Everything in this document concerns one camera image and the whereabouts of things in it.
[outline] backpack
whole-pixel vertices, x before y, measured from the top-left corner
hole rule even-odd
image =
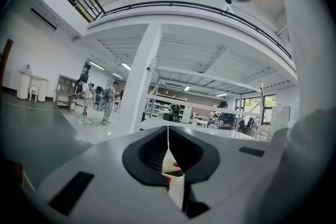
[[[173,105],[173,115],[179,115],[180,113],[180,105],[174,104]]]
[[[251,129],[253,127],[254,119],[250,118],[246,124],[246,128]]]

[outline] cable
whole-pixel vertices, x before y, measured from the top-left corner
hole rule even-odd
[[[87,123],[87,122],[85,122],[84,120],[83,120],[83,123],[85,123],[85,124],[88,124],[88,125],[93,125],[93,120],[92,119],[90,119],[90,118],[84,118],[84,119],[88,119],[90,122],[92,122],[92,123]]]

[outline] window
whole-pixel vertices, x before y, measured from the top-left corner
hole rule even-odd
[[[264,111],[262,117],[262,125],[270,125],[272,118],[272,107],[276,106],[277,99],[276,95],[264,96]]]
[[[270,125],[272,117],[272,107],[276,106],[276,95],[264,96],[264,109],[262,117],[262,125]],[[260,113],[260,97],[256,98],[243,98],[241,100],[242,111],[251,112],[251,113]],[[240,99],[236,99],[235,110],[239,110]]]

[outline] black slot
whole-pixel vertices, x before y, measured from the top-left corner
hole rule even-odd
[[[180,176],[184,175],[184,173],[182,172],[182,170],[168,172],[168,173],[165,173],[165,174],[166,175],[170,175],[170,176],[176,176],[176,177],[180,177]]]
[[[52,201],[49,202],[49,206],[65,216],[69,215],[71,209],[79,200],[93,177],[93,174],[79,172]]]
[[[249,154],[249,155],[253,155],[253,156],[257,156],[257,157],[262,157],[265,153],[265,151],[261,151],[261,150],[256,150],[255,148],[250,148],[250,147],[241,147],[238,151]]]

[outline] chair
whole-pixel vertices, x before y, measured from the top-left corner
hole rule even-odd
[[[96,99],[94,101],[94,104],[93,104],[93,108],[95,107],[95,105],[97,105],[97,110],[99,109],[99,105],[101,104],[101,99],[102,99],[102,96],[101,95],[98,95],[98,94],[95,94],[96,96]]]
[[[36,86],[31,86],[31,87],[30,87],[30,91],[29,91],[30,98],[29,98],[29,100],[32,99],[32,95],[31,95],[32,92],[35,92],[35,102],[36,102],[36,100],[37,100],[37,95],[38,95],[38,87],[36,87]]]
[[[169,119],[170,119],[170,115],[169,115],[169,113],[164,113],[164,114],[163,114],[163,119],[164,119],[165,121],[169,121]]]

